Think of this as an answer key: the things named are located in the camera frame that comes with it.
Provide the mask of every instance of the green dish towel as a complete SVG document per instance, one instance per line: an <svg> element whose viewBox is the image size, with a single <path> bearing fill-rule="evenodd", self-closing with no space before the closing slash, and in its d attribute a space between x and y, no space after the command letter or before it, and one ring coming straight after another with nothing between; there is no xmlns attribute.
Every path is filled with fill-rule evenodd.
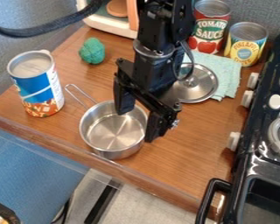
<svg viewBox="0 0 280 224"><path fill-rule="evenodd" d="M241 63L233 59L192 51L196 64L201 64L211 69L217 76L219 86L213 99L221 101L225 96L235 98L236 91L240 85ZM184 62L190 62L185 55Z"/></svg>

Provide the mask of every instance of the can label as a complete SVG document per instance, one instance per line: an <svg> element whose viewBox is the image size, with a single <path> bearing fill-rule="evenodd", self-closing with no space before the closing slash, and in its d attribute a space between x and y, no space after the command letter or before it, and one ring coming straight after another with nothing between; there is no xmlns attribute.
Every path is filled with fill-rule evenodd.
<svg viewBox="0 0 280 224"><path fill-rule="evenodd" d="M262 56L266 38L248 41L232 37L229 33L224 56L240 62L243 67L253 66Z"/></svg>
<svg viewBox="0 0 280 224"><path fill-rule="evenodd" d="M189 46L201 53L217 53L222 46L227 20L202 18L196 21L194 34L189 38Z"/></svg>
<svg viewBox="0 0 280 224"><path fill-rule="evenodd" d="M64 105L57 71L52 66L36 77L18 78L13 82L24 104L25 111L36 117L47 117L57 113Z"/></svg>

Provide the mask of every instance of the metal pot lid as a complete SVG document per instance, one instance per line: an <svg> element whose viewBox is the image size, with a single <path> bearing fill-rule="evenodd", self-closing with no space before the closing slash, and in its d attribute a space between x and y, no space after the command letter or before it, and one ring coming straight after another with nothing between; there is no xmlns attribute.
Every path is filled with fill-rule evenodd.
<svg viewBox="0 0 280 224"><path fill-rule="evenodd" d="M179 73L185 75L192 64L183 64ZM219 82L215 73L205 66L195 64L193 74L189 80L176 81L174 91L181 102L203 102L212 97L218 89Z"/></svg>

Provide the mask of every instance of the can lid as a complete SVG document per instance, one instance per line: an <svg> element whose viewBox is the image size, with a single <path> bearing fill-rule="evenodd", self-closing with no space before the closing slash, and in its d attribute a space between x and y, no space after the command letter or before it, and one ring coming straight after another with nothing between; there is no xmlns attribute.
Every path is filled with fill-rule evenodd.
<svg viewBox="0 0 280 224"><path fill-rule="evenodd" d="M268 31L263 26L252 22L240 22L230 27L230 34L242 40L257 41L266 39Z"/></svg>
<svg viewBox="0 0 280 224"><path fill-rule="evenodd" d="M13 58L8 72L18 78L31 78L43 74L53 64L52 56L41 51L24 52Z"/></svg>
<svg viewBox="0 0 280 224"><path fill-rule="evenodd" d="M183 74L192 64L183 64L180 72ZM212 97L217 91L219 82L215 73L205 66L195 64L189 80L176 81L174 91L181 102L203 102Z"/></svg>
<svg viewBox="0 0 280 224"><path fill-rule="evenodd" d="M231 13L228 4L219 0L198 1L195 10L210 18L225 17Z"/></svg>

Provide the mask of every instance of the blue can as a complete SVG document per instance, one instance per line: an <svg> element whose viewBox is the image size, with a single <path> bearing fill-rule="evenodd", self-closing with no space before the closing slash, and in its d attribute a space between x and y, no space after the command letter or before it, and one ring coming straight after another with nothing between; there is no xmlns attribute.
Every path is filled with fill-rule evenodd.
<svg viewBox="0 0 280 224"><path fill-rule="evenodd" d="M9 62L7 70L29 115L47 117L61 110L64 95L49 51L23 52Z"/></svg>

